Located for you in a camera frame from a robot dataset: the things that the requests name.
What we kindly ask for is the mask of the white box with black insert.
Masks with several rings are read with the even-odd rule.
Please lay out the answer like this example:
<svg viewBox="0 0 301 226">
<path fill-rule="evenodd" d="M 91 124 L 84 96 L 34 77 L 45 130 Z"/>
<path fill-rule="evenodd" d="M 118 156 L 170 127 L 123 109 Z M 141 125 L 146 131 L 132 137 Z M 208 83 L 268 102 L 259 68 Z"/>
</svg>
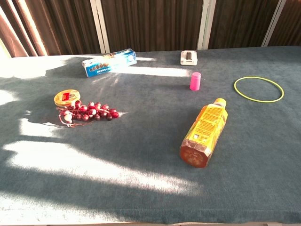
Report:
<svg viewBox="0 0 301 226">
<path fill-rule="evenodd" d="M 193 50 L 184 50 L 181 52 L 180 64 L 195 66 L 198 63 L 197 52 Z"/>
</svg>

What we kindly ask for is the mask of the pink plastic cup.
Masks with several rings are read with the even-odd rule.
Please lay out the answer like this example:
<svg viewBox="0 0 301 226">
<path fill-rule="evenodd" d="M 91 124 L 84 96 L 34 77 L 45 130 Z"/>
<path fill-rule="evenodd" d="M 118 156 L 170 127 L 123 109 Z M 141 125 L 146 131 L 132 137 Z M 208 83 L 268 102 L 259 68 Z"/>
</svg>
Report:
<svg viewBox="0 0 301 226">
<path fill-rule="evenodd" d="M 200 90 L 200 85 L 201 85 L 201 73 L 193 72 L 190 80 L 190 89 L 192 91 L 198 91 Z"/>
</svg>

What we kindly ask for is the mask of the blue-grey table cloth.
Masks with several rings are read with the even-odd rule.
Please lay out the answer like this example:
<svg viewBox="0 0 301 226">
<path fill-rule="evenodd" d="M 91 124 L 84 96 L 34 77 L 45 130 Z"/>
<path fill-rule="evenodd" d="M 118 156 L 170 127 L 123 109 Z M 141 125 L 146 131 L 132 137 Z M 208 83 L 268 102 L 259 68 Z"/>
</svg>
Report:
<svg viewBox="0 0 301 226">
<path fill-rule="evenodd" d="M 0 61 L 0 225 L 301 223 L 301 47 L 139 52 L 87 78 L 85 55 Z M 190 89 L 193 72 L 200 90 Z M 122 113 L 68 128 L 54 97 Z M 204 168 L 180 157 L 201 109 L 228 113 Z"/>
</svg>

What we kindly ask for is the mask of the orange juice bottle yellow label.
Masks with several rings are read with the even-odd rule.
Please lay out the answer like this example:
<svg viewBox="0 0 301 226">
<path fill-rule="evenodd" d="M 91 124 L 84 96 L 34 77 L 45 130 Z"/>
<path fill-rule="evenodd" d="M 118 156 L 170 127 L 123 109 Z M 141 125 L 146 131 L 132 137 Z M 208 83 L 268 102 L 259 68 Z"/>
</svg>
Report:
<svg viewBox="0 0 301 226">
<path fill-rule="evenodd" d="M 226 101 L 218 98 L 201 109 L 180 146 L 180 157 L 189 165 L 207 166 L 227 121 L 225 107 Z"/>
</svg>

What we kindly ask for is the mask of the round yellow tin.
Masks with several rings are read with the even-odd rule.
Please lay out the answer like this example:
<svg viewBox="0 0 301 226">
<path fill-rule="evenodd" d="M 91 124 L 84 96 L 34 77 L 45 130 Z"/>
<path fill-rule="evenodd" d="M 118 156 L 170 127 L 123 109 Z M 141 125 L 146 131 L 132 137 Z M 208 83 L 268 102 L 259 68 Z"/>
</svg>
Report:
<svg viewBox="0 0 301 226">
<path fill-rule="evenodd" d="M 54 103 L 58 107 L 75 106 L 78 100 L 80 100 L 80 93 L 75 89 L 63 90 L 54 97 Z"/>
</svg>

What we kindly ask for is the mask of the red grape bunch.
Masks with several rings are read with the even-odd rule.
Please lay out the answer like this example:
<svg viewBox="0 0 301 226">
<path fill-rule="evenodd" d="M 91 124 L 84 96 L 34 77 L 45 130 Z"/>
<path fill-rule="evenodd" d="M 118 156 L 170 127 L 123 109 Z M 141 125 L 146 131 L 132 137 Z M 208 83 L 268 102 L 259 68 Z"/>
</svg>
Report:
<svg viewBox="0 0 301 226">
<path fill-rule="evenodd" d="M 80 100 L 76 100 L 73 105 L 58 106 L 56 109 L 60 122 L 68 128 L 85 126 L 102 119 L 111 121 L 122 115 L 107 104 L 89 102 L 88 105 L 84 105 Z"/>
</svg>

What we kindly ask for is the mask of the white window frame post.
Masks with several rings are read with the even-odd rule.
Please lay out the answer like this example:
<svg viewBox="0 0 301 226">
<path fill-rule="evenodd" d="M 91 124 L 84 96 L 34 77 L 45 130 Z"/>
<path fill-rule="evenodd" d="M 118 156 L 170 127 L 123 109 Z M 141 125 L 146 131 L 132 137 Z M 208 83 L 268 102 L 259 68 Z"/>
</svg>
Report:
<svg viewBox="0 0 301 226">
<path fill-rule="evenodd" d="M 208 49 L 216 0 L 203 0 L 197 50 Z"/>
<path fill-rule="evenodd" d="M 103 7 L 101 0 L 90 0 L 94 23 L 96 27 L 97 38 L 102 54 L 108 54 L 111 52 L 109 46 L 109 40 L 107 35 L 107 29 L 104 19 Z"/>
<path fill-rule="evenodd" d="M 272 34 L 275 30 L 275 27 L 276 27 L 277 23 L 278 23 L 278 20 L 279 20 L 280 15 L 283 11 L 283 8 L 286 4 L 286 1 L 287 0 L 278 0 L 277 6 L 276 6 L 275 11 L 274 11 L 274 14 L 272 16 L 272 19 L 270 21 L 270 24 L 268 26 L 268 29 L 267 29 L 266 34 L 264 36 L 264 39 L 262 41 L 261 47 L 267 47 L 269 45 L 269 41 L 272 37 Z"/>
</svg>

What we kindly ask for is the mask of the blue cookie box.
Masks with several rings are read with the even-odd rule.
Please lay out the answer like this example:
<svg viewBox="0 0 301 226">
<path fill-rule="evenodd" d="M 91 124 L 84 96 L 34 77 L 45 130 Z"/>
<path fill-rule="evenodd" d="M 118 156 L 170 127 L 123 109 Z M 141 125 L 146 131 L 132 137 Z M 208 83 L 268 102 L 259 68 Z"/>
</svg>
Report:
<svg viewBox="0 0 301 226">
<path fill-rule="evenodd" d="M 137 63 L 136 52 L 128 48 L 122 51 L 97 56 L 82 62 L 88 78 Z"/>
</svg>

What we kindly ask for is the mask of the brown curtain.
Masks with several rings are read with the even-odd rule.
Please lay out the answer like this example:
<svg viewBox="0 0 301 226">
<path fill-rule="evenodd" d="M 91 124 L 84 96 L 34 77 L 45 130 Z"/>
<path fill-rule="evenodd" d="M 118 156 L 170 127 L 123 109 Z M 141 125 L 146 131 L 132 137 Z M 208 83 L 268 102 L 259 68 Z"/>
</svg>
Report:
<svg viewBox="0 0 301 226">
<path fill-rule="evenodd" d="M 61 55 L 55 0 L 0 0 L 0 41 L 9 57 Z"/>
</svg>

